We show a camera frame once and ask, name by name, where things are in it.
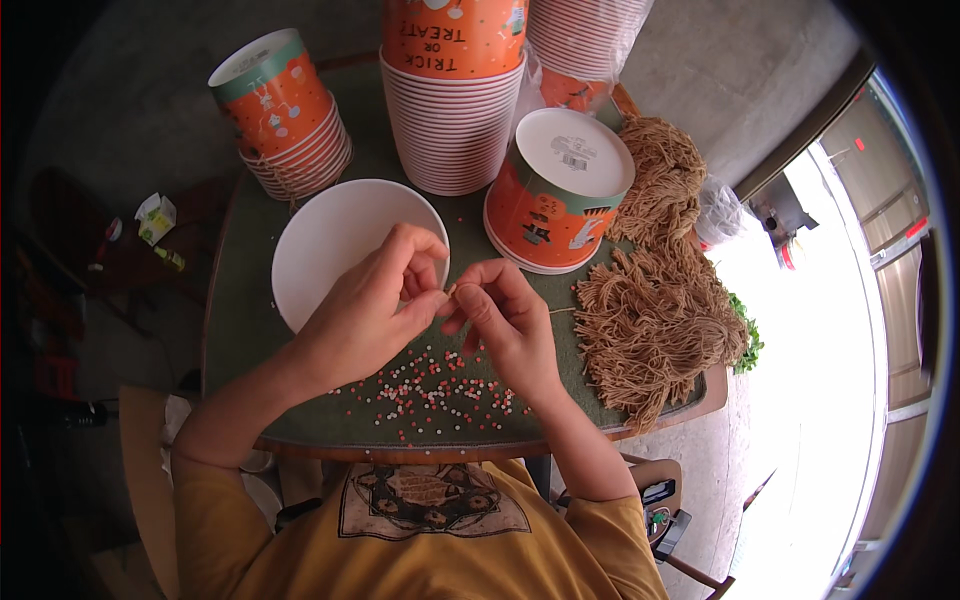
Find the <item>hand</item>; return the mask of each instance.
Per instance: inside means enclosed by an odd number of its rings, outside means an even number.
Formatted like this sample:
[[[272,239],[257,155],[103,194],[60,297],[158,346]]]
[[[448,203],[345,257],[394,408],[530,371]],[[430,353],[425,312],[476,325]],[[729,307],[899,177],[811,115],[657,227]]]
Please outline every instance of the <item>hand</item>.
[[[317,310],[281,350],[305,396],[374,374],[433,322],[447,301],[433,261],[449,255],[431,231],[406,223],[337,279]],[[401,310],[401,300],[409,301]]]
[[[451,315],[441,331],[452,335],[470,321],[464,354],[473,354],[483,339],[503,383],[535,410],[565,395],[549,310],[520,269],[506,258],[485,260],[467,267],[456,285],[438,313]]]

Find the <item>stack of paper buckets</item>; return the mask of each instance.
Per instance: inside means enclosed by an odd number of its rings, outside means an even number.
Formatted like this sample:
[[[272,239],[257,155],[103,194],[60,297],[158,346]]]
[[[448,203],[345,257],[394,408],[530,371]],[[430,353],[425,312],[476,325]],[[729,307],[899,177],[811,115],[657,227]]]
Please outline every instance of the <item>stack of paper buckets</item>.
[[[654,0],[534,0],[528,34],[548,107],[595,108],[619,76]]]
[[[297,30],[252,41],[221,63],[207,84],[233,125],[240,157],[272,198],[315,194],[352,160],[337,104]]]
[[[526,0],[386,0],[380,66],[396,150],[439,196],[496,177],[525,64]]]
[[[600,248],[635,175],[630,151],[607,126],[566,108],[535,110],[520,120],[487,190],[484,229],[521,269],[570,273]]]

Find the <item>orange paper bucket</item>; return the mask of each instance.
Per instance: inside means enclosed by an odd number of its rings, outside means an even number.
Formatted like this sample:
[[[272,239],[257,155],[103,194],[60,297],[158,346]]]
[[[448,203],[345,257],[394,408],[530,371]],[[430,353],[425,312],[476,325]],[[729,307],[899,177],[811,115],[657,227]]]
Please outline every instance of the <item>orange paper bucket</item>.
[[[605,82],[585,82],[563,73],[558,73],[550,67],[542,68],[543,78],[540,81],[540,95],[548,108],[570,108],[579,112],[595,110],[594,100],[606,101],[607,87]]]
[[[573,271],[596,252],[635,172],[630,151],[599,121],[535,110],[517,126],[487,196],[490,229],[522,260]]]
[[[207,81],[242,156],[276,156],[318,134],[333,107],[295,29],[256,39]]]
[[[432,79],[477,80],[523,60],[528,0],[384,0],[383,57]]]

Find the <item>person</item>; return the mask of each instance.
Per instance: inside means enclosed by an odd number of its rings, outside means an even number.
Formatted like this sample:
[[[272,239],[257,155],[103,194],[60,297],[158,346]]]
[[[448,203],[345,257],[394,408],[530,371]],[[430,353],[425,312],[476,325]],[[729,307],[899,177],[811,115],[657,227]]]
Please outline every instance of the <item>person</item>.
[[[447,252],[432,232],[396,225],[289,344],[186,420],[173,448],[183,597],[667,597],[634,480],[561,383],[546,303],[506,259],[470,265],[449,297],[433,267]],[[238,474],[257,436],[376,373],[438,316],[445,334],[468,325],[464,354],[482,340],[540,420],[573,498],[565,517],[519,460],[352,465],[336,494],[274,536]]]

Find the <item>green table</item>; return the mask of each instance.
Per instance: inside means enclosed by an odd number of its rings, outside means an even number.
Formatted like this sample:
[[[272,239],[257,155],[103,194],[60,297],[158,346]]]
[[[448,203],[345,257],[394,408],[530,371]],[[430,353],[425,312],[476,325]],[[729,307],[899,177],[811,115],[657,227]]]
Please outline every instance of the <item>green table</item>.
[[[337,98],[355,147],[356,158],[341,181],[380,178],[413,187],[403,174],[394,147],[379,66],[376,63],[353,65],[325,71],[322,78]],[[613,128],[618,128],[620,123],[613,103],[598,118]],[[486,191],[484,188],[458,198],[423,193],[440,213],[449,235],[448,281],[455,280],[470,263],[498,257],[483,228],[481,210]],[[268,197],[254,177],[241,176],[224,224],[210,283],[204,324],[204,395],[252,369],[293,336],[276,311],[270,283],[276,241],[289,220],[287,204]],[[604,241],[589,264],[609,261],[610,249],[610,243]],[[587,277],[587,273],[588,265],[564,276],[526,276],[551,309],[557,309],[576,305],[570,288],[578,279]],[[556,313],[552,321],[557,359],[566,388],[605,433],[612,437],[629,435],[622,425],[626,415],[605,409],[583,373],[584,363],[578,356],[578,339],[573,333],[573,313]],[[492,408],[492,393],[487,390],[482,401],[462,394],[447,397],[444,402],[448,410],[439,405],[424,409],[424,400],[418,395],[409,407],[414,409],[412,415],[409,408],[405,408],[402,417],[386,419],[389,413],[396,412],[396,405],[389,399],[376,399],[376,393],[383,387],[377,384],[377,378],[392,386],[402,383],[408,378],[404,375],[412,370],[410,361],[425,352],[443,366],[441,373],[428,374],[421,382],[426,390],[433,390],[441,379],[451,376],[467,381],[496,380],[483,352],[480,362],[470,358],[465,367],[451,372],[444,360],[444,351],[459,351],[463,334],[455,338],[443,336],[439,325],[437,320],[410,345],[409,351],[403,351],[384,367],[385,375],[367,380],[363,386],[347,385],[339,395],[315,398],[288,411],[267,427],[258,447],[315,458],[406,463],[478,461],[546,452],[537,420],[532,415],[524,415],[523,403],[515,401],[513,413],[505,416],[503,409]],[[417,366],[422,368],[425,364],[426,361]],[[399,378],[391,378],[389,371],[401,366],[407,370],[400,372]],[[494,392],[503,397],[502,386]],[[701,378],[694,399],[703,393]],[[455,416],[454,411],[469,414],[471,422]],[[423,429],[422,433],[418,433],[419,428]],[[404,432],[403,441],[399,439],[399,430]]]

